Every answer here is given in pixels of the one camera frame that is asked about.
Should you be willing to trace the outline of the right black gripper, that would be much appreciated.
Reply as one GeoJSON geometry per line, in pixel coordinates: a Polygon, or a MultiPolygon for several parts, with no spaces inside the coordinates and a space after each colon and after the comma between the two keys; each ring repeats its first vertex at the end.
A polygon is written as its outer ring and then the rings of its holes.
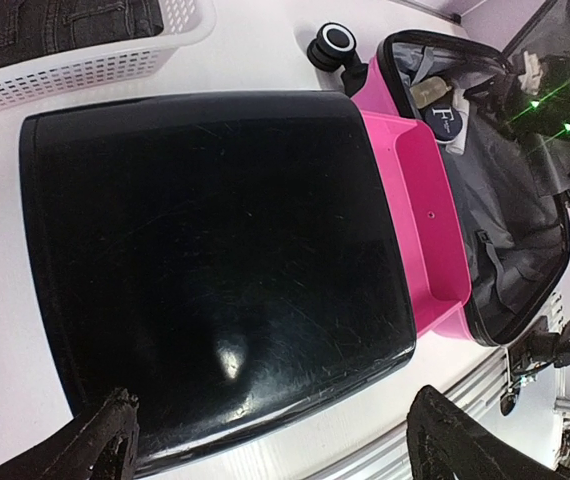
{"type": "Polygon", "coordinates": [[[513,66],[516,77],[503,101],[501,130],[517,139],[540,135],[545,146],[570,143],[570,54],[524,49],[513,57],[513,66]]]}

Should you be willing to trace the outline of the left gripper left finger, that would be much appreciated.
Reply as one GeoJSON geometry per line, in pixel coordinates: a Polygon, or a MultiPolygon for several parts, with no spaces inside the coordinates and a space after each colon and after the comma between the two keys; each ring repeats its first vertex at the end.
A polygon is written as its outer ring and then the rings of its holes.
{"type": "Polygon", "coordinates": [[[132,479],[139,399],[117,388],[46,440],[0,465],[0,479],[132,479]]]}

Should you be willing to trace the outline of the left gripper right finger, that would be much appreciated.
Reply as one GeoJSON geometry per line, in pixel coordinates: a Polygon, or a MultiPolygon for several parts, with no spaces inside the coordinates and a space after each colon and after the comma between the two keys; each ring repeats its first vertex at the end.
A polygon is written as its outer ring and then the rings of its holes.
{"type": "Polygon", "coordinates": [[[560,479],[554,470],[504,443],[431,385],[407,415],[414,479],[560,479]]]}

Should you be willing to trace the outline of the clear glass perfume bottle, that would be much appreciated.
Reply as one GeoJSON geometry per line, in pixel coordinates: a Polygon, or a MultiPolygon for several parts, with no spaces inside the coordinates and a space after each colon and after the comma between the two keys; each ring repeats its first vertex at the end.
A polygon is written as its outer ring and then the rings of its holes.
{"type": "Polygon", "coordinates": [[[418,109],[423,109],[444,97],[452,87],[441,77],[432,76],[410,87],[410,94],[418,109]]]}

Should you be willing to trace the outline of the pink hard-shell suitcase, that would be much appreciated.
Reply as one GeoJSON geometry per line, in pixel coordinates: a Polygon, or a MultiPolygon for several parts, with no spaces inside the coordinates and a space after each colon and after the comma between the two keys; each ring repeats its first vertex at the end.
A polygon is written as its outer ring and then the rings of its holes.
{"type": "Polygon", "coordinates": [[[570,259],[570,143],[545,146],[499,125],[516,77],[513,57],[570,54],[570,20],[540,19],[505,51],[408,30],[362,61],[343,25],[322,25],[307,47],[319,70],[339,72],[364,116],[396,223],[418,334],[507,345],[529,326],[570,259]],[[446,152],[410,87],[432,76],[470,102],[462,156],[446,152]]]}

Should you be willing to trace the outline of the pink and black case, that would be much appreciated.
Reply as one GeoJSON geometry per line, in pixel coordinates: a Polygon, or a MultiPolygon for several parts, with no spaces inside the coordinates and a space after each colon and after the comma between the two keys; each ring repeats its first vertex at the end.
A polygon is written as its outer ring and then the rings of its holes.
{"type": "Polygon", "coordinates": [[[430,128],[341,93],[221,92],[28,116],[21,200],[74,413],[139,399],[148,477],[406,366],[471,280],[430,128]]]}

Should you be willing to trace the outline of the white plastic mesh basket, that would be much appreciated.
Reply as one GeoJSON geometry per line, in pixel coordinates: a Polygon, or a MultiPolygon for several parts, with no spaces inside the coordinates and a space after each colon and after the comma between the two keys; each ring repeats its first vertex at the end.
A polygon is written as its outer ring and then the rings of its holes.
{"type": "Polygon", "coordinates": [[[0,68],[0,111],[27,102],[156,73],[176,51],[211,34],[211,1],[161,1],[163,31],[154,37],[75,49],[0,68]]]}

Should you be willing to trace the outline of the black jeans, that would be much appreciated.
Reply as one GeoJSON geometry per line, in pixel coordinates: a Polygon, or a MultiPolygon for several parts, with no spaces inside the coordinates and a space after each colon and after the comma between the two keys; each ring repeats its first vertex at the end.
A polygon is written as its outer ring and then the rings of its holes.
{"type": "Polygon", "coordinates": [[[158,1],[0,0],[0,68],[163,29],[158,1]]]}

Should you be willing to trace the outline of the white cosmetic tube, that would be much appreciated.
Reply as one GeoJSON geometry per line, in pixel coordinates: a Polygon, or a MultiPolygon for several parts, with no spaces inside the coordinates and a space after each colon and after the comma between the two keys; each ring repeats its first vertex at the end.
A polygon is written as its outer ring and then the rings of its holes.
{"type": "Polygon", "coordinates": [[[461,128],[456,137],[445,144],[446,152],[451,155],[462,156],[465,152],[469,128],[470,102],[464,97],[465,91],[456,88],[453,91],[452,107],[461,118],[461,128]]]}

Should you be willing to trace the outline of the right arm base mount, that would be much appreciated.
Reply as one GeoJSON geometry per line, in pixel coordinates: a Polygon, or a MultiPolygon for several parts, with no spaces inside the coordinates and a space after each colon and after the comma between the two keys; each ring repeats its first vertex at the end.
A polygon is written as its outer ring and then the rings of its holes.
{"type": "Polygon", "coordinates": [[[504,417],[515,409],[524,387],[536,380],[537,375],[554,365],[550,359],[534,357],[524,346],[507,350],[507,386],[500,396],[499,409],[504,417]]]}

